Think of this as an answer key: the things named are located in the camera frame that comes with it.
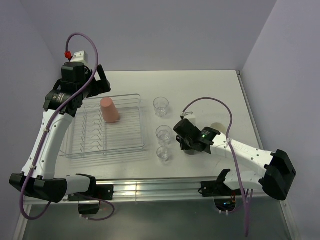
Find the black ceramic mug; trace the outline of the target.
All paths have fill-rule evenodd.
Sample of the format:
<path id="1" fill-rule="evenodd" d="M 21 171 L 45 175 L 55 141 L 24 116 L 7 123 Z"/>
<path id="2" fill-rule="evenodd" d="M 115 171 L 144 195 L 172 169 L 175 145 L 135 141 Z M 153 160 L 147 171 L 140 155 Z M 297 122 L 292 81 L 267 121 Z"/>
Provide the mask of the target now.
<path id="1" fill-rule="evenodd" d="M 187 155 L 194 155 L 198 151 L 198 144 L 190 136 L 182 138 L 180 135 L 176 136 L 176 140 L 179 142 L 180 149 Z"/>

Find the pink plastic cup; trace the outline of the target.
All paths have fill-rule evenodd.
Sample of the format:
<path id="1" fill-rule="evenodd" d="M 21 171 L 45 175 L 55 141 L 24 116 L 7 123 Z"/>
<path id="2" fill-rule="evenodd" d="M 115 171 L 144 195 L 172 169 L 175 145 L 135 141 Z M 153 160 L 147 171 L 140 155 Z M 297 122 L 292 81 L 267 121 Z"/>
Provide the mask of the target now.
<path id="1" fill-rule="evenodd" d="M 100 109 L 106 123 L 113 124 L 120 119 L 119 112 L 110 97 L 104 97 L 100 100 Z"/>

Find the teal ceramic mug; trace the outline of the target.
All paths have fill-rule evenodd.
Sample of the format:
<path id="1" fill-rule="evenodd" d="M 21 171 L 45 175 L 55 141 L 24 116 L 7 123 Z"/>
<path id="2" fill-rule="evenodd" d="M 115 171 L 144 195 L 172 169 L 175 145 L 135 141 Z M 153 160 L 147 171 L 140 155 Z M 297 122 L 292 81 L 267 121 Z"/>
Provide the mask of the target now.
<path id="1" fill-rule="evenodd" d="M 219 123 L 219 122 L 212 123 L 210 127 L 214 130 L 217 130 L 217 131 L 223 133 L 223 134 L 226 134 L 226 132 L 227 132 L 227 128 L 222 123 Z"/>

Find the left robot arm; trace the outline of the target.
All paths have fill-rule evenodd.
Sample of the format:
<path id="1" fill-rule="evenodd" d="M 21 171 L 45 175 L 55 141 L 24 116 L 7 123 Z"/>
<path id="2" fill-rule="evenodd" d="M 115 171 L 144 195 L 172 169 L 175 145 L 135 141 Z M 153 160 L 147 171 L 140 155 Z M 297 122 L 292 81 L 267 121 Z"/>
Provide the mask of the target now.
<path id="1" fill-rule="evenodd" d="M 42 125 L 31 155 L 21 172 L 13 173 L 9 179 L 22 196 L 52 203 L 78 193 L 86 200 L 96 197 L 94 176 L 78 173 L 56 178 L 55 169 L 65 134 L 84 99 L 111 91 L 100 64 L 97 73 L 99 80 L 82 62 L 66 62 L 62 66 L 61 79 L 45 97 Z"/>

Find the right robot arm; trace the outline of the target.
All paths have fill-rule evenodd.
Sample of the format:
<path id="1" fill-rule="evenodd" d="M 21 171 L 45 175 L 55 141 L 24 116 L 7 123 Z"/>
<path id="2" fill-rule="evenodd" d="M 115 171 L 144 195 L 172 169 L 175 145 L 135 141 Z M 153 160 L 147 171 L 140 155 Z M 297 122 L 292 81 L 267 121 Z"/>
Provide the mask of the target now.
<path id="1" fill-rule="evenodd" d="M 173 130 L 181 150 L 205 152 L 234 161 L 235 170 L 224 169 L 218 176 L 216 189 L 220 194 L 241 189 L 259 190 L 278 201 L 287 199 L 297 172 L 285 151 L 254 148 L 211 127 L 200 130 L 186 118 Z"/>

